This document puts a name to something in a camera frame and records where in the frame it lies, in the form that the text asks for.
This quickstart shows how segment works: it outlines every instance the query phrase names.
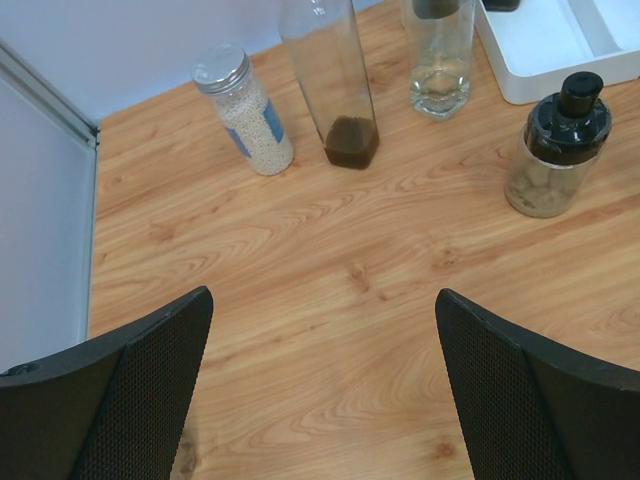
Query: white granules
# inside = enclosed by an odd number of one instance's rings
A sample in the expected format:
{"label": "white granules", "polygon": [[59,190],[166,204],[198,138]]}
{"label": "white granules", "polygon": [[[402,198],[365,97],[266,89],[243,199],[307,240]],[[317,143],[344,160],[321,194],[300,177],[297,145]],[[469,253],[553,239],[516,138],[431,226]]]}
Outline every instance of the white granules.
{"label": "white granules", "polygon": [[276,175],[291,164],[293,145],[260,81],[248,75],[231,92],[209,98],[256,172]]}

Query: black lid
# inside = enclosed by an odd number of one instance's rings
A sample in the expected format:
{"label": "black lid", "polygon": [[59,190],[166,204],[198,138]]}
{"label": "black lid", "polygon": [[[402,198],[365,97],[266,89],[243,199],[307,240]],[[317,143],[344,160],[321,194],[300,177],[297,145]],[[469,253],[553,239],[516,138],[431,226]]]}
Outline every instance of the black lid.
{"label": "black lid", "polygon": [[591,72],[567,77],[560,93],[542,100],[529,115],[525,143],[554,165],[577,165],[595,157],[611,130],[611,112],[598,98],[602,79]]}
{"label": "black lid", "polygon": [[460,0],[413,0],[413,12],[421,20],[448,17],[456,13],[458,8]]}

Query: white wall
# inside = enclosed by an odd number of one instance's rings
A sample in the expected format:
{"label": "white wall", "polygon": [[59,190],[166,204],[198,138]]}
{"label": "white wall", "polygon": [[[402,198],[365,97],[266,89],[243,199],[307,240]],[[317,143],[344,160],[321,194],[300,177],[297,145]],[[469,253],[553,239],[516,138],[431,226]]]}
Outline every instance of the white wall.
{"label": "white wall", "polygon": [[95,153],[0,79],[0,372],[86,339]]}
{"label": "white wall", "polygon": [[4,0],[0,36],[98,121],[189,81],[212,45],[237,42],[253,54],[279,43],[279,8],[280,0]]}

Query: silver metal lid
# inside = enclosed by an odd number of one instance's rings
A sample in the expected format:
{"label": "silver metal lid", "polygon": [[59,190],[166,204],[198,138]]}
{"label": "silver metal lid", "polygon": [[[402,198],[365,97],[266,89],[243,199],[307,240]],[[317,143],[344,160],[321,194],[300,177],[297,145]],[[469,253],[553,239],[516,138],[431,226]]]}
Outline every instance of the silver metal lid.
{"label": "silver metal lid", "polygon": [[231,90],[249,73],[251,60],[233,43],[225,43],[204,52],[191,69],[191,78],[205,95]]}

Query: white tray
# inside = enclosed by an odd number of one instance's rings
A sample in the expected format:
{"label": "white tray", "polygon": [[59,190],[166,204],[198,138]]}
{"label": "white tray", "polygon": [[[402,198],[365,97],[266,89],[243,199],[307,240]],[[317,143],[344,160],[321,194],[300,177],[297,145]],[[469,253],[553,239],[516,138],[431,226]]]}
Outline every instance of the white tray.
{"label": "white tray", "polygon": [[605,85],[640,76],[640,0],[522,0],[514,12],[477,5],[476,29],[510,103],[537,102],[581,70]]}

